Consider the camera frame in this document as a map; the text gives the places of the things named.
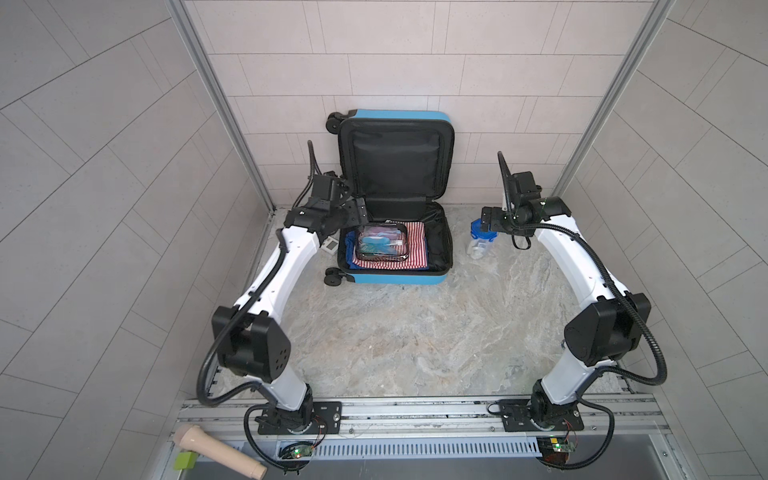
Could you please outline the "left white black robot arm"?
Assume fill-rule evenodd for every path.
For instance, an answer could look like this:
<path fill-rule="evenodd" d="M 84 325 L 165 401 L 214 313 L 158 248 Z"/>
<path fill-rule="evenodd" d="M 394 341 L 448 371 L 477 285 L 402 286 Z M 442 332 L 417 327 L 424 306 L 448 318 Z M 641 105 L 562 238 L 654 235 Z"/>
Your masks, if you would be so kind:
<path fill-rule="evenodd" d="M 214 341 L 196 381 L 198 401 L 216 407 L 245 390 L 267 401 L 267 418 L 292 431 L 313 422 L 310 386 L 293 371 L 291 342 L 280 326 L 287 300 L 321 244 L 337 231 L 367 222 L 365 201 L 335 172 L 314 172 L 311 192 L 275 232 L 277 246 L 254 283 L 212 317 Z"/>

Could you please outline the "blue suitcase with black lining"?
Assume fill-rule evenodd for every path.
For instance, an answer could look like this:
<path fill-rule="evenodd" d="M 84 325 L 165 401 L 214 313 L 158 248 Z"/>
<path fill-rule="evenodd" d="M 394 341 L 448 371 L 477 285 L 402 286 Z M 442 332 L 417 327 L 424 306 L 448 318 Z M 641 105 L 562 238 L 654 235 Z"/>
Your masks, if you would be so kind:
<path fill-rule="evenodd" d="M 324 282 L 435 285 L 453 266 L 453 238 L 438 200 L 448 186 L 455 144 L 450 118 L 436 111 L 350 110 L 333 112 L 326 129 L 336 136 L 343 177 L 352 194 L 364 198 L 369 218 L 379 222 L 422 222 L 427 271 L 352 270 L 344 259 L 340 232 L 337 264 Z"/>

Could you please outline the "blue shirt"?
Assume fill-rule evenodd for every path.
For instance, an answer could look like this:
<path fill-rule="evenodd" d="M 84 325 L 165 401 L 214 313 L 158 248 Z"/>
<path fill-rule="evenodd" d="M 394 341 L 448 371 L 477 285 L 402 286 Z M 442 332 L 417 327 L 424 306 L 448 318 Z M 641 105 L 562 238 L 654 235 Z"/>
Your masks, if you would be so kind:
<path fill-rule="evenodd" d="M 345 254 L 344 259 L 349 269 L 352 270 L 408 270 L 408 271 L 427 271 L 427 245 L 424 239 L 416 242 L 415 245 L 418 248 L 423 248 L 422 253 L 417 253 L 414 260 L 405 260 L 402 262 L 372 262 L 372 261 L 359 261 L 354 252 L 357 244 L 357 233 L 355 231 L 349 231 L 345 234 L 344 245 Z"/>

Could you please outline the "red white striped garment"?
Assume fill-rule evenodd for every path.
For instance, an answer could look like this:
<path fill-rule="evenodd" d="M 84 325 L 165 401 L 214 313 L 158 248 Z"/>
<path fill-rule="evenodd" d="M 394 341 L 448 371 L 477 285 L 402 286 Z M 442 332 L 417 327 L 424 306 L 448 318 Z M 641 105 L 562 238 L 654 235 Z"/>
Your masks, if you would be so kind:
<path fill-rule="evenodd" d="M 406 260 L 414 260 L 417 253 L 422 253 L 423 248 L 418 248 L 415 243 L 420 241 L 421 239 L 424 239 L 426 242 L 426 236 L 425 236 L 425 226 L 422 222 L 379 222 L 379 223 L 398 223 L 403 224 L 406 226 L 408 231 L 408 240 L 409 240 L 409 256 Z"/>

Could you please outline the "clear toiletry pouch black trim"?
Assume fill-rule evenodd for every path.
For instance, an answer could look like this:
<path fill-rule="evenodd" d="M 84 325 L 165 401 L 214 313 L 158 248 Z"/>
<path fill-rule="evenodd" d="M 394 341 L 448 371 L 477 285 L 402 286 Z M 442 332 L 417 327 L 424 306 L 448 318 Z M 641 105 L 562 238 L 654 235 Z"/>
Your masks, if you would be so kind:
<path fill-rule="evenodd" d="M 360 261 L 405 261 L 409 256 L 406 226 L 398 223 L 379 223 L 359 227 L 356 233 L 355 256 Z"/>

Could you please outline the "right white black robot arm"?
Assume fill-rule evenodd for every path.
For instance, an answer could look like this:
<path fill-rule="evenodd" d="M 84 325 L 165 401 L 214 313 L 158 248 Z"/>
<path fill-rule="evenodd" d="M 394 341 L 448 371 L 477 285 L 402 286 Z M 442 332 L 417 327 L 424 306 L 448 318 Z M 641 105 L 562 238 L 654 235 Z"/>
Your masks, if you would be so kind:
<path fill-rule="evenodd" d="M 631 292 L 610 273 L 580 233 L 565 202 L 542 196 L 531 172 L 512 173 L 503 166 L 501 177 L 505 204 L 483 209 L 482 230 L 541 243 L 565 274 L 581 308 L 564 328 L 565 351 L 560 360 L 535 382 L 524 421 L 544 431 L 568 426 L 583 394 L 605 373 L 648 386 L 663 384 L 668 368 L 647 325 L 650 300 Z M 617 365 L 642 341 L 656 362 L 652 377 Z"/>

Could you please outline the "clear jar with blue lid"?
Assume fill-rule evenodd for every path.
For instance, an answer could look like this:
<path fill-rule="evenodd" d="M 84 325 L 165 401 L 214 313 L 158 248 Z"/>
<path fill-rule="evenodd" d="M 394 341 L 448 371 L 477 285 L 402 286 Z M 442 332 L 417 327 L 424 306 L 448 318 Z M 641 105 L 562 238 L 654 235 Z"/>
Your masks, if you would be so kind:
<path fill-rule="evenodd" d="M 467 254 L 474 260 L 483 258 L 497 236 L 497 232 L 484 230 L 483 222 L 480 218 L 474 220 L 470 225 L 471 239 L 467 246 Z"/>

